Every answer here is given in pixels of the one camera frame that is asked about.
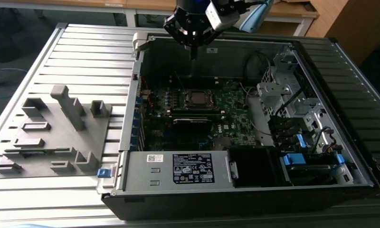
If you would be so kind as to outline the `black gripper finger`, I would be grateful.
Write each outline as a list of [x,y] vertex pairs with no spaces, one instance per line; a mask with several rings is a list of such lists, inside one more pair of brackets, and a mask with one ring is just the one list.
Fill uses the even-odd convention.
[[193,44],[193,59],[198,58],[198,49],[199,47],[209,45],[222,34],[222,31],[217,31],[213,27],[210,27],[205,31],[197,31],[194,35],[194,44]]
[[183,30],[183,28],[178,27],[178,19],[175,15],[171,15],[164,20],[164,29],[175,39],[175,41],[185,46],[185,48],[190,51],[190,60],[194,60],[194,35],[191,32]]

